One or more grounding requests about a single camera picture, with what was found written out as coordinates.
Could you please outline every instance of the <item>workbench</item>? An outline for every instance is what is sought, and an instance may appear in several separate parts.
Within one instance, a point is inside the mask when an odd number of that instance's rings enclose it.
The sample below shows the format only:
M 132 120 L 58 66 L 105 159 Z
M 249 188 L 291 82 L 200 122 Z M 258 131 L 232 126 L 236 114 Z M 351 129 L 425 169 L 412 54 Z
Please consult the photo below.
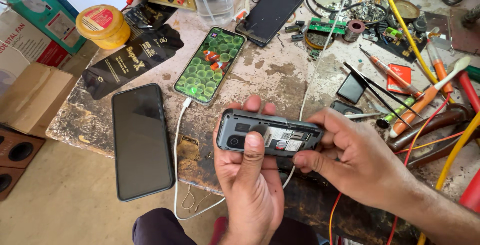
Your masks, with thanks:
M 438 0 L 410 1 L 421 5 L 424 11 L 442 15 L 449 13 L 449 8 Z M 477 0 L 464 0 L 460 5 L 471 9 L 477 5 Z M 313 17 L 305 3 L 297 9 L 296 15 L 297 20 L 305 20 L 307 23 Z M 195 12 L 183 9 L 175 12 L 166 23 L 179 31 L 185 43 L 185 46 L 177 51 L 174 57 L 97 101 L 93 100 L 86 91 L 81 78 L 50 124 L 47 135 L 64 143 L 113 158 L 111 96 L 119 91 L 155 82 L 162 90 L 168 130 L 171 143 L 173 143 L 177 120 L 185 100 L 185 97 L 173 91 L 173 84 L 208 32 L 209 27 L 199 21 Z M 231 23 L 227 29 L 234 30 L 234 23 Z M 287 119 L 299 119 L 307 85 L 313 81 L 302 117 L 306 119 L 312 113 L 329 107 L 334 100 L 341 100 L 335 94 L 348 74 L 348 69 L 343 67 L 344 61 L 348 61 L 369 78 L 386 86 L 387 77 L 358 49 L 360 44 L 388 63 L 411 66 L 415 70 L 412 72 L 412 83 L 415 86 L 423 88 L 429 84 L 418 63 L 409 64 L 380 47 L 371 45 L 370 41 L 363 40 L 363 38 L 359 38 L 357 42 L 348 43 L 341 37 L 338 37 L 327 50 L 318 73 L 311 79 L 316 61 L 309 62 L 307 60 L 310 50 L 306 47 L 305 42 L 299 42 L 296 45 L 291 42 L 291 35 L 292 33 L 285 33 L 282 29 L 280 36 L 275 37 L 264 48 L 247 42 L 213 105 L 204 107 L 192 103 L 185 111 L 181 121 L 180 133 L 182 135 L 178 145 L 178 177 L 180 181 L 222 195 L 214 169 L 212 131 L 219 116 L 230 102 L 243 102 L 249 95 L 258 94 L 264 102 L 272 102 L 277 106 L 277 115 Z M 96 64 L 115 51 L 100 49 L 88 66 Z M 445 64 L 450 64 L 465 56 L 464 53 L 455 51 L 439 51 Z M 426 49 L 422 51 L 422 56 L 427 64 L 430 64 Z M 472 64 L 478 66 L 479 60 L 478 56 L 473 56 Z M 467 99 L 458 88 L 456 81 L 453 82 L 453 85 L 455 86 L 453 99 L 459 103 L 463 102 L 464 98 Z M 477 84 L 474 86 L 480 93 L 480 86 Z M 398 106 L 391 99 L 387 99 L 387 101 Z M 442 101 L 441 95 L 437 95 L 431 105 L 437 107 Z M 369 102 L 381 105 L 372 93 L 366 91 L 356 106 L 363 109 L 364 113 L 374 113 L 375 110 L 369 107 Z M 434 110 L 434 107 L 427 107 L 422 113 L 424 116 L 429 116 Z M 364 121 L 375 126 L 378 133 L 387 139 L 389 130 L 378 128 L 375 125 L 375 118 L 364 119 Z M 447 136 L 448 133 L 448 129 L 435 131 L 423 137 L 418 143 L 440 139 Z M 480 168 L 478 154 L 479 148 L 474 142 L 460 152 L 443 189 L 443 192 L 451 199 L 459 199 L 473 175 Z M 293 165 L 288 159 L 279 158 L 277 161 L 281 177 L 285 180 Z M 446 158 L 414 169 L 412 172 L 417 178 L 433 185 L 445 161 Z M 303 175 L 296 172 L 285 188 L 285 216 L 312 225 L 318 233 L 328 237 L 328 220 L 337 194 L 338 191 L 320 175 L 316 173 Z M 383 244 L 388 239 L 393 219 L 392 214 L 363 206 L 344 196 L 340 199 L 335 211 L 333 230 L 341 236 L 363 244 Z M 403 220 L 399 221 L 396 230 L 394 238 L 396 244 L 413 244 L 419 235 L 413 226 Z

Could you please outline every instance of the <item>speaker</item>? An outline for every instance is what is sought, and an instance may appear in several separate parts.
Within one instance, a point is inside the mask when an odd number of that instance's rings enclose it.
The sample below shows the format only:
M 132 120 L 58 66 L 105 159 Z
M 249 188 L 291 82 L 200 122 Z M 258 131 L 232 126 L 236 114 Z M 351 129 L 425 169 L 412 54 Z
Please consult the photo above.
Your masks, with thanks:
M 0 201 L 7 198 L 25 169 L 0 167 Z
M 25 169 L 45 139 L 0 128 L 0 167 Z

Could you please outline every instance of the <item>red battery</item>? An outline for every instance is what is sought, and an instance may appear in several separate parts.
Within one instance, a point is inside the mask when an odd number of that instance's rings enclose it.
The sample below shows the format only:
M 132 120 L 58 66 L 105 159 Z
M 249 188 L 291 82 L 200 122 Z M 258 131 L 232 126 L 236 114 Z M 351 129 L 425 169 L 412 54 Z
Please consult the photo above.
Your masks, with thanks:
M 398 76 L 404 79 L 408 83 L 412 83 L 412 69 L 409 66 L 399 65 L 399 64 L 388 64 Z M 411 95 L 406 91 L 402 85 L 395 80 L 392 76 L 388 75 L 387 77 L 387 90 L 400 95 Z

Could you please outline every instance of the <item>yellow lid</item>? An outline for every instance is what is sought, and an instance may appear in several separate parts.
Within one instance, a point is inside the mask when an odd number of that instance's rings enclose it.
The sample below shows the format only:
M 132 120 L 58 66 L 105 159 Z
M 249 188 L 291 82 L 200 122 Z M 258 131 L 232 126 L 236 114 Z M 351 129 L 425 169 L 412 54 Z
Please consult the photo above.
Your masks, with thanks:
M 76 20 L 82 36 L 100 40 L 113 36 L 124 23 L 123 14 L 114 6 L 97 5 L 82 11 Z

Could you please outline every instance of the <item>pants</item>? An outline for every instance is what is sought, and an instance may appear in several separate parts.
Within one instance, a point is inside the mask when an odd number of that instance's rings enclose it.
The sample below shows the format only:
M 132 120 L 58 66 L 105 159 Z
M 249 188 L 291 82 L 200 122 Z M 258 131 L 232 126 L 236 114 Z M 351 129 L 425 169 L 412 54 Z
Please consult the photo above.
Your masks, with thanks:
M 135 245 L 196 245 L 173 212 L 166 208 L 157 208 L 139 217 L 133 225 L 132 239 Z M 285 217 L 270 242 L 270 245 L 284 244 L 318 245 L 319 239 L 311 226 Z

